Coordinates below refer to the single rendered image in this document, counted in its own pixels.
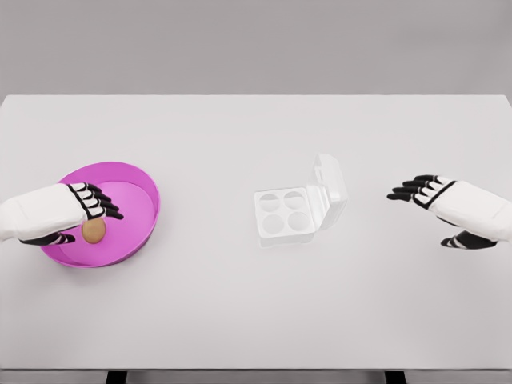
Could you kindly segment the clear plastic egg box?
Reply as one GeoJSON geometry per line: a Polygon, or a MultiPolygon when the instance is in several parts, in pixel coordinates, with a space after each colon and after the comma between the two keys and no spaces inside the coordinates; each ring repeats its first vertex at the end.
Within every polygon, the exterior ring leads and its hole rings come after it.
{"type": "Polygon", "coordinates": [[[339,161],[317,154],[310,180],[254,193],[254,210],[262,247],[311,242],[340,218],[349,196],[339,161]]]}

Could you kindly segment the brown egg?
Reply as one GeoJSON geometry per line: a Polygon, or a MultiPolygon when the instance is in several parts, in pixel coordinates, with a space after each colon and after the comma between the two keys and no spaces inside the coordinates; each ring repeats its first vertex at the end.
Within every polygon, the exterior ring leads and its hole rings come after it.
{"type": "Polygon", "coordinates": [[[98,244],[106,235],[106,223],[102,218],[94,218],[82,224],[83,239],[89,244],[98,244]]]}

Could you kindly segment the pink round bowl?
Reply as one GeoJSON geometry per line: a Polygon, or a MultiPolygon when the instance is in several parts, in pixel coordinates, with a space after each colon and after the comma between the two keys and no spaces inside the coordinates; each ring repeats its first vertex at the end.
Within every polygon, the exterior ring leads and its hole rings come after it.
{"type": "Polygon", "coordinates": [[[97,244],[87,243],[80,227],[68,230],[75,242],[43,246],[49,258],[75,268],[110,266],[146,244],[156,226],[161,200],[155,181],[144,170],[124,162],[99,162],[74,170],[60,182],[95,185],[120,208],[124,219],[105,218],[106,234],[97,244]]]}

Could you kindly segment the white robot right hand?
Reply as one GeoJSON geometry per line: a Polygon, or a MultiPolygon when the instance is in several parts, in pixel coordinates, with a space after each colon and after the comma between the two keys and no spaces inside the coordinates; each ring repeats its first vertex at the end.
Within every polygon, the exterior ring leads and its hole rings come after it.
{"type": "Polygon", "coordinates": [[[424,174],[386,196],[410,202],[462,231],[441,241],[447,248],[482,250],[512,243],[512,202],[463,180],[424,174]]]}

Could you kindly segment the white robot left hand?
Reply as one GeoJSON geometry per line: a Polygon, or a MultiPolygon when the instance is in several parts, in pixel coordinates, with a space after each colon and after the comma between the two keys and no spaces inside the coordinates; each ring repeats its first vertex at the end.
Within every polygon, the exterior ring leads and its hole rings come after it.
{"type": "Polygon", "coordinates": [[[15,237],[32,246],[75,242],[67,231],[96,218],[124,219],[112,199],[94,184],[56,183],[14,199],[15,237]]]}

